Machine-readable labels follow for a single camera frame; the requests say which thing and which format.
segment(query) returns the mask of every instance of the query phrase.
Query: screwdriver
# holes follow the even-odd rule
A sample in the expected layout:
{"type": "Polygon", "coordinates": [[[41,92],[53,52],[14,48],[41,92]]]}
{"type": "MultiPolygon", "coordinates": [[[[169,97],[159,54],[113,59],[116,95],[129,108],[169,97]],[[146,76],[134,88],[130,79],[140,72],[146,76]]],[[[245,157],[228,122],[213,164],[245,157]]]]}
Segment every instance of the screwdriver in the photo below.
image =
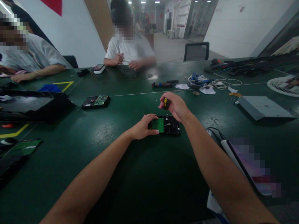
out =
{"type": "Polygon", "coordinates": [[[167,98],[164,99],[164,106],[163,106],[163,109],[165,110],[164,115],[165,115],[166,111],[168,110],[170,103],[171,103],[170,100],[168,100],[167,98]]]}

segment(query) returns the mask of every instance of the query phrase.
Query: black cable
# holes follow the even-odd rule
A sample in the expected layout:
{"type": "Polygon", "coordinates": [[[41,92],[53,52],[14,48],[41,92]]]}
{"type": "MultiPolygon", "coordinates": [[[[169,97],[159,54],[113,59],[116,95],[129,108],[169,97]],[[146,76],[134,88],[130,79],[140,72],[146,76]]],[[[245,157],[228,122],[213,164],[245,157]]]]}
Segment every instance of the black cable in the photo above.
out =
{"type": "Polygon", "coordinates": [[[209,127],[209,128],[207,128],[207,129],[215,129],[215,130],[217,130],[218,132],[219,132],[219,135],[220,135],[220,137],[222,138],[222,140],[227,140],[227,137],[225,137],[225,135],[224,134],[222,134],[221,133],[221,131],[219,131],[217,128],[213,128],[213,127],[209,127]]]}

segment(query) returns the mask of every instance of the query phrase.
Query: black office chair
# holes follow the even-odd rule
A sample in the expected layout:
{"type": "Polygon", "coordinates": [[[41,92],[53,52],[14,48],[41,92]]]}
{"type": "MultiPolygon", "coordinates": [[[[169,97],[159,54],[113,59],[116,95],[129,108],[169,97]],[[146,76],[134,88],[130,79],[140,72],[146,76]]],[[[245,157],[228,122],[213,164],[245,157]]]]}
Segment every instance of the black office chair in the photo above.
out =
{"type": "Polygon", "coordinates": [[[67,60],[68,63],[71,64],[71,66],[73,68],[79,68],[75,56],[68,55],[68,56],[63,56],[63,57],[67,60]]]}
{"type": "Polygon", "coordinates": [[[185,47],[184,61],[204,61],[209,59],[210,43],[188,43],[185,47]]]}

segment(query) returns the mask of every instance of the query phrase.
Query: fluorescent light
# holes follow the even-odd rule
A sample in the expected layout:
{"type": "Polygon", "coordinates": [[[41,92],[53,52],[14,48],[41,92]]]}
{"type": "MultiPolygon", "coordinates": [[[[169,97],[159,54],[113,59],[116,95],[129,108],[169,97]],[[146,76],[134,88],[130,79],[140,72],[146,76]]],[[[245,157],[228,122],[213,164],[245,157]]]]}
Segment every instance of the fluorescent light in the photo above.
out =
{"type": "Polygon", "coordinates": [[[6,6],[3,4],[2,1],[0,1],[0,4],[6,9],[6,11],[8,11],[9,14],[12,14],[12,13],[6,8],[6,6]]]}

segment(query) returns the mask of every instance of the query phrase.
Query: hand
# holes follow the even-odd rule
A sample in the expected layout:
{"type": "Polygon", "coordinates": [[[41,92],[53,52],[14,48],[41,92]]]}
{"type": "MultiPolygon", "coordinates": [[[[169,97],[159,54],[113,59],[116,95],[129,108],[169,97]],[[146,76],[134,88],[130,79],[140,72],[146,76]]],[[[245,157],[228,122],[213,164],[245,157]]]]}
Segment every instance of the hand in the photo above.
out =
{"type": "Polygon", "coordinates": [[[122,64],[122,61],[124,60],[124,53],[117,53],[114,60],[116,62],[116,65],[122,64]]]}
{"type": "Polygon", "coordinates": [[[135,71],[140,70],[142,67],[143,67],[142,61],[133,60],[133,61],[130,61],[130,63],[129,63],[129,68],[132,68],[135,71]]]}
{"type": "Polygon", "coordinates": [[[148,124],[153,120],[158,119],[158,117],[155,114],[148,114],[144,115],[141,121],[139,121],[137,124],[135,124],[132,128],[130,128],[127,132],[129,133],[130,137],[135,139],[143,139],[146,136],[149,135],[157,135],[159,134],[158,130],[149,130],[148,124]]]}
{"type": "Polygon", "coordinates": [[[181,97],[175,95],[174,93],[167,92],[161,96],[159,108],[163,109],[164,99],[167,98],[171,101],[168,110],[174,116],[178,122],[184,122],[186,117],[191,114],[190,110],[186,106],[185,102],[181,97]]]}
{"type": "Polygon", "coordinates": [[[31,73],[27,73],[27,74],[12,76],[11,79],[12,79],[12,81],[15,81],[16,83],[20,83],[22,81],[29,81],[29,80],[35,79],[36,77],[37,77],[36,73],[31,72],[31,73]]]}

